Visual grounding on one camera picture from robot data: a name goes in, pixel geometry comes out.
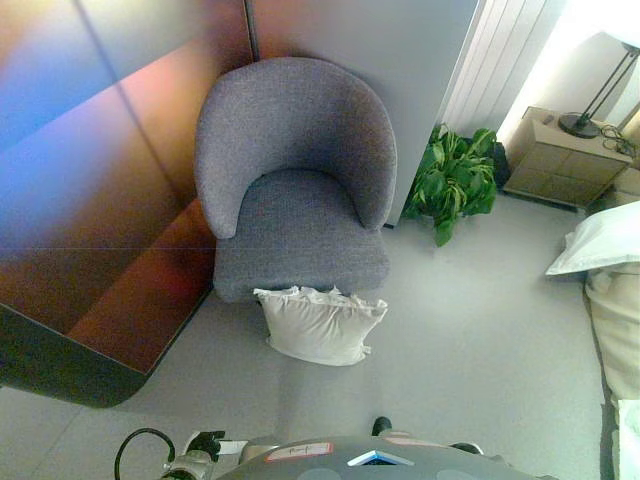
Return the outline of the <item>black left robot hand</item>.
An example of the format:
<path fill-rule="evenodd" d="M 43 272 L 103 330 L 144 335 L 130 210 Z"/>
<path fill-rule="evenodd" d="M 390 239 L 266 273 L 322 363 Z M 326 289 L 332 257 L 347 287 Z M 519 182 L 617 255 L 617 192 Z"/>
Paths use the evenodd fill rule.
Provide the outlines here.
<path fill-rule="evenodd" d="M 240 454 L 246 444 L 246 440 L 228 439 L 224 430 L 198 431 L 190 439 L 185 453 L 197 452 L 207 461 L 217 463 L 220 456 Z"/>

